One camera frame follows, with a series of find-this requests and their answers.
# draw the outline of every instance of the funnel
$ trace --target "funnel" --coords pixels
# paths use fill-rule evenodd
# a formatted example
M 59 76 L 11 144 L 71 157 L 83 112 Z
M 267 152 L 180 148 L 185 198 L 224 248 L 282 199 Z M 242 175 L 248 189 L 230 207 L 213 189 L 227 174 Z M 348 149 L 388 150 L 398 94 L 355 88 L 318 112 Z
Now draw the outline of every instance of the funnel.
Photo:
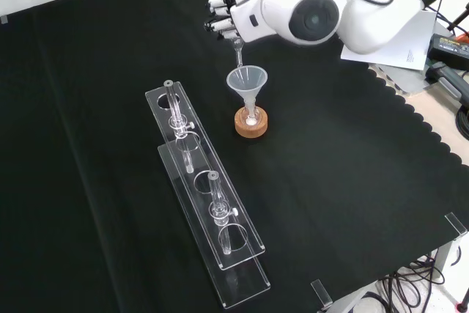
M 244 99 L 245 108 L 241 109 L 240 112 L 240 122 L 242 124 L 253 127 L 261 123 L 264 115 L 265 119 L 267 119 L 265 111 L 255 106 L 256 96 L 265 82 L 267 82 L 267 73 L 264 69 L 253 65 L 238 67 L 229 73 L 226 82 L 231 89 L 236 91 L 236 93 Z

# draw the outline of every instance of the black cloth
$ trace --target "black cloth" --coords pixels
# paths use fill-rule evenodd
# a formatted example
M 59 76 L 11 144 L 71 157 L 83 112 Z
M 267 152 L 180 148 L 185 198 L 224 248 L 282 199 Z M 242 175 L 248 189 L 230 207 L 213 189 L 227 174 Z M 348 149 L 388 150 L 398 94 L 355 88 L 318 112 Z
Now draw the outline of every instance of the black cloth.
M 7 246 L 25 248 L 15 258 L 32 267 L 1 275 L 23 298 L 19 307 L 0 300 L 2 312 L 49 308 L 55 287 L 67 285 L 75 292 L 62 291 L 58 312 L 222 310 L 158 157 L 163 138 L 144 93 L 166 79 L 182 82 L 266 246 L 260 261 L 272 287 L 233 312 L 315 312 L 313 280 L 337 300 L 455 238 L 445 214 L 468 226 L 468 168 L 365 64 L 340 60 L 337 37 L 314 48 L 277 37 L 245 46 L 245 63 L 269 75 L 257 98 L 269 128 L 257 140 L 239 137 L 242 102 L 225 82 L 235 53 L 204 31 L 205 2 L 59 0 L 0 28 L 11 67 L 1 69 L 2 85 L 31 76 L 48 94 L 39 109 L 30 102 L 39 93 L 18 88 L 31 92 L 30 108 L 1 137 L 10 157 L 2 170 L 18 164 L 0 185 L 14 205 L 7 212 L 16 210 L 2 216 L 2 232 L 13 228 Z M 22 105 L 17 90 L 2 94 L 9 119 Z M 49 169 L 30 163 L 37 150 Z M 47 173 L 41 188 L 32 186 L 38 170 Z M 32 199 L 34 214 L 23 214 Z M 37 235 L 17 228 L 25 218 L 44 254 L 28 250 Z M 41 256 L 65 237 L 75 247 L 49 263 L 54 284 L 42 283 Z M 29 287 L 12 283 L 19 270 Z

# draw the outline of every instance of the table leg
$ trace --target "table leg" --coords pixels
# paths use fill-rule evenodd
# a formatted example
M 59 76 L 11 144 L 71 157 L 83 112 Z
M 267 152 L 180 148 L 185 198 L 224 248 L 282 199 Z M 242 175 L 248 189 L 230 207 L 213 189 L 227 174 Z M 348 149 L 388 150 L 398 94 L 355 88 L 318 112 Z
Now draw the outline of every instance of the table leg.
M 457 258 L 457 248 L 461 242 L 462 237 L 458 237 L 456 240 L 448 242 L 447 244 L 441 246 L 437 251 L 437 257 L 435 260 L 435 268 L 437 268 L 441 273 L 456 260 Z M 440 273 L 436 270 L 433 273 L 434 279 L 439 279 L 441 277 Z
M 332 306 L 329 307 L 327 313 L 348 313 L 373 286 L 374 282 L 335 301 L 332 303 Z

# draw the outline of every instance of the robotic finger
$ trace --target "robotic finger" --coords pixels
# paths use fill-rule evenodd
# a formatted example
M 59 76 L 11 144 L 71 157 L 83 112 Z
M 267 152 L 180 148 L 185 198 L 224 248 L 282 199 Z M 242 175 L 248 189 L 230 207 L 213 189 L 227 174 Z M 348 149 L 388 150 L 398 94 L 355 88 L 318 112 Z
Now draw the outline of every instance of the robotic finger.
M 208 0 L 210 18 L 204 23 L 205 30 L 217 32 L 220 39 L 236 40 L 240 38 L 230 13 L 230 8 L 235 4 L 236 0 Z

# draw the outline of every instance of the white plastic funnel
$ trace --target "white plastic funnel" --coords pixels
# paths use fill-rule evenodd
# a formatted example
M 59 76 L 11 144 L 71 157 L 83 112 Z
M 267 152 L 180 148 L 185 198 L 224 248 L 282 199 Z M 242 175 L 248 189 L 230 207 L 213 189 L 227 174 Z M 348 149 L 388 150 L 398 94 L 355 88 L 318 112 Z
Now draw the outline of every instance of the white plastic funnel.
M 267 73 L 259 66 L 247 65 L 234 69 L 226 78 L 228 86 L 244 99 L 248 109 L 248 125 L 257 123 L 255 115 L 256 96 L 267 82 Z

